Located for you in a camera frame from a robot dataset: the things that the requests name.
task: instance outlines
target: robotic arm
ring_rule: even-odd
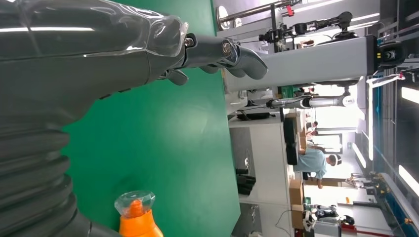
[[[283,40],[285,38],[297,37],[309,32],[333,26],[339,26],[343,32],[346,32],[351,23],[351,20],[352,13],[346,11],[337,17],[325,20],[314,20],[305,23],[297,23],[289,28],[287,28],[286,25],[282,25],[280,28],[276,30],[270,30],[264,35],[259,35],[259,41],[277,43],[278,41]]]
[[[77,209],[65,125],[97,99],[179,69],[267,72],[253,51],[186,34],[176,16],[105,0],[0,1],[0,236],[117,237]]]
[[[340,96],[299,96],[287,99],[270,100],[266,107],[309,109],[329,106],[347,107],[355,104],[355,99],[349,95]]]

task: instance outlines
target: white table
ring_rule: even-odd
[[[259,206],[263,236],[287,236],[284,230],[275,226],[281,214],[291,209],[289,187],[290,179],[294,178],[293,166],[287,162],[283,123],[279,114],[250,121],[232,118],[229,127],[248,127],[251,136],[256,183],[249,196],[239,195],[240,202]],[[291,212],[284,213],[278,226],[293,235]]]

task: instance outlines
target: plastic cover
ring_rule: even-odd
[[[87,57],[147,51],[175,57],[182,50],[188,29],[177,16],[105,0],[20,0],[0,5],[2,9],[10,6],[7,13],[21,22],[18,27],[3,24],[1,39],[30,38],[36,56]],[[23,53],[12,52],[14,57]]]
[[[132,191],[122,194],[115,201],[115,208],[126,218],[142,216],[153,206],[156,196],[150,191]]]

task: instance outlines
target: orange bottle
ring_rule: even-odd
[[[151,210],[155,198],[152,192],[133,191],[115,201],[115,208],[121,214],[119,233],[123,237],[163,237]]]

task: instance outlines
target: window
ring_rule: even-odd
[[[351,97],[357,98],[357,86],[349,87]],[[337,85],[316,85],[315,93],[321,96],[338,96],[345,91],[343,87]],[[358,127],[359,119],[364,119],[365,115],[359,110],[357,105],[349,107],[321,107],[315,108],[316,121],[319,128],[335,127]]]
[[[342,154],[342,134],[319,134],[313,137],[313,142],[319,147],[323,147],[326,154]]]

